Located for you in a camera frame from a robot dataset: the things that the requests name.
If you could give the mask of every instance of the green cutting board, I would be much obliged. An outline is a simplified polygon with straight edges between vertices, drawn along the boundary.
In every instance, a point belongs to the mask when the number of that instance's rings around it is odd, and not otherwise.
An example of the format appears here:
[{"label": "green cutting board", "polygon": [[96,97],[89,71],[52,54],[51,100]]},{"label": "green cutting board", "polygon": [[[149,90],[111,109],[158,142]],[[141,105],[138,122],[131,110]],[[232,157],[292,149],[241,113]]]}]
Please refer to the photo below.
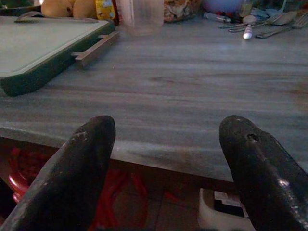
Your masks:
[{"label": "green cutting board", "polygon": [[16,96],[33,92],[69,65],[73,52],[97,43],[99,35],[115,30],[113,23],[0,16],[0,94]]}]

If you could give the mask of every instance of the metal handle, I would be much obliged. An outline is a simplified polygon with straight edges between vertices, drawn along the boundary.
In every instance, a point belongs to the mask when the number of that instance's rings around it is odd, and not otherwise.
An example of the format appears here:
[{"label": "metal handle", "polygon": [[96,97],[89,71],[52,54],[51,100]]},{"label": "metal handle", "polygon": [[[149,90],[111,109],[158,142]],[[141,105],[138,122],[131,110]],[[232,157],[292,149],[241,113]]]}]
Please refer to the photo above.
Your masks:
[{"label": "metal handle", "polygon": [[84,52],[72,53],[72,56],[75,56],[75,61],[79,66],[85,67],[93,59],[100,55],[103,50],[111,46],[118,39],[119,35],[120,33],[118,31],[114,31],[109,35],[99,35],[99,38],[102,38],[102,40],[95,43]]},{"label": "metal handle", "polygon": [[228,29],[228,28],[237,28],[237,27],[242,27],[242,26],[246,26],[248,23],[240,23],[240,24],[236,24],[236,25],[222,25],[219,26],[220,29]]},{"label": "metal handle", "polygon": [[19,16],[14,22],[15,23],[24,22],[25,21],[24,19],[31,18],[31,17],[37,16],[37,15],[43,16],[44,18],[50,18],[50,19],[65,19],[65,20],[68,20],[68,21],[77,21],[77,22],[85,22],[85,23],[98,23],[98,20],[93,19],[93,18],[51,17],[51,16],[43,15],[41,12],[36,12],[36,11],[26,12],[26,13],[22,14],[21,16]]},{"label": "metal handle", "polygon": [[[263,25],[267,25],[267,24],[269,24],[269,23],[264,22],[264,23],[261,23],[261,24],[254,24],[251,27],[263,26]],[[228,31],[234,33],[234,32],[245,31],[245,29],[246,29],[246,27],[242,27],[242,28],[229,29]]]},{"label": "metal handle", "polygon": [[261,34],[258,34],[256,35],[256,38],[259,38],[259,39],[266,39],[270,36],[273,36],[273,35],[276,35],[278,33],[281,33],[283,31],[287,31],[287,30],[292,30],[292,26],[288,26],[288,27],[285,27],[285,28],[281,28],[281,29],[278,29],[278,30],[274,30],[274,31],[270,31],[270,32],[264,32],[264,33],[261,33]]}]

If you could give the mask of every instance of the marble countertop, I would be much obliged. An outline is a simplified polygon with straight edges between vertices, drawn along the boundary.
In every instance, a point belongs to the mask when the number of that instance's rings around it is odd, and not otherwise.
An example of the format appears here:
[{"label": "marble countertop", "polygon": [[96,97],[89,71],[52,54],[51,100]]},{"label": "marble countertop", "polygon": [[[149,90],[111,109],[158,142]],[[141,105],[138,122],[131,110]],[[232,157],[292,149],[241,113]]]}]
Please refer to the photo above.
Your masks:
[{"label": "marble countertop", "polygon": [[218,127],[237,114],[307,170],[308,28],[249,41],[201,19],[153,36],[121,32],[86,69],[73,65],[36,92],[0,97],[0,108],[0,136],[51,147],[110,115],[113,159],[227,181]]}]

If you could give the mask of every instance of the plastic bag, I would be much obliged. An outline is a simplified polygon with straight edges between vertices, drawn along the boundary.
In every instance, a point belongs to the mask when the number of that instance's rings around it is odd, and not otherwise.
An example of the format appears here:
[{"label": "plastic bag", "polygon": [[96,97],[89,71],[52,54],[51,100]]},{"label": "plastic bag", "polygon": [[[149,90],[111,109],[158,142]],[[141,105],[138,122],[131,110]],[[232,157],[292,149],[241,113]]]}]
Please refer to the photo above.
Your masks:
[{"label": "plastic bag", "polygon": [[165,0],[164,21],[171,23],[197,15],[201,0]]}]

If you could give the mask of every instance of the yellow bottle label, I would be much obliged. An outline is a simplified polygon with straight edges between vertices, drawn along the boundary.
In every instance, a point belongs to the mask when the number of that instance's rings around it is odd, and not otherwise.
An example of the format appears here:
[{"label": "yellow bottle label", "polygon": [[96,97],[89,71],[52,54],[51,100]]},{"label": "yellow bottle label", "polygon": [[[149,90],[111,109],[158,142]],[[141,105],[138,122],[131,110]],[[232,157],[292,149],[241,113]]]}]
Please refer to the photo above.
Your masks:
[{"label": "yellow bottle label", "polygon": [[96,15],[99,20],[113,20],[115,13],[112,0],[96,0]]}]

